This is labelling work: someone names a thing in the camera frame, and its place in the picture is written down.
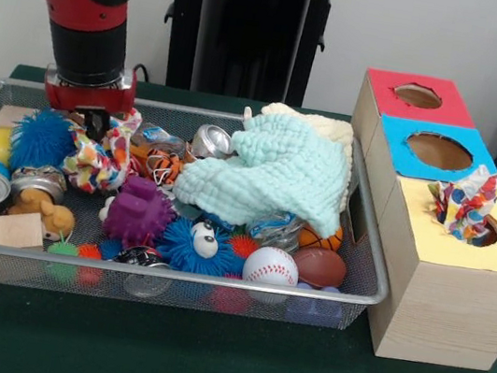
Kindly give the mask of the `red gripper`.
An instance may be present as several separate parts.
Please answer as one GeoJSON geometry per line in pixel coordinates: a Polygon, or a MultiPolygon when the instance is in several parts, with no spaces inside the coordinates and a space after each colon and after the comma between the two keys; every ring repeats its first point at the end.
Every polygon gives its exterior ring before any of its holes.
{"type": "Polygon", "coordinates": [[[137,76],[124,69],[117,80],[103,86],[72,84],[61,78],[55,64],[45,72],[45,92],[52,108],[84,110],[86,136],[100,142],[106,135],[109,114],[126,113],[134,107],[137,76]]]}

